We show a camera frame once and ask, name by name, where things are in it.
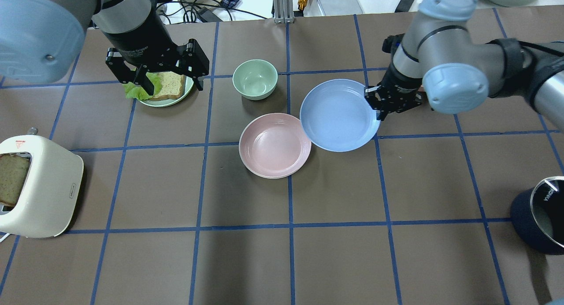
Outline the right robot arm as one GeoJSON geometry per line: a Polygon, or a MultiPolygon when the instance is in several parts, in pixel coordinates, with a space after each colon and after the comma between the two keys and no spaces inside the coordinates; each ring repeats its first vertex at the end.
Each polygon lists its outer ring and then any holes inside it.
{"type": "Polygon", "coordinates": [[[423,88],[436,112],[458,114],[487,98],[521,96],[563,129],[563,42],[500,38],[474,44],[467,29],[477,0],[423,0],[408,30],[382,45],[391,62],[364,98],[379,120],[421,105],[423,88]]]}

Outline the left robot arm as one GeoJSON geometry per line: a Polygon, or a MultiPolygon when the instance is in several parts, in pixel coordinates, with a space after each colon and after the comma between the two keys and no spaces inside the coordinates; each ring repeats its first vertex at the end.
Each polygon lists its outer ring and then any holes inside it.
{"type": "Polygon", "coordinates": [[[175,44],[151,0],[0,0],[2,76],[60,80],[82,50],[91,22],[111,43],[105,64],[119,82],[153,95],[147,75],[173,72],[203,90],[209,58],[195,39],[175,44]]]}

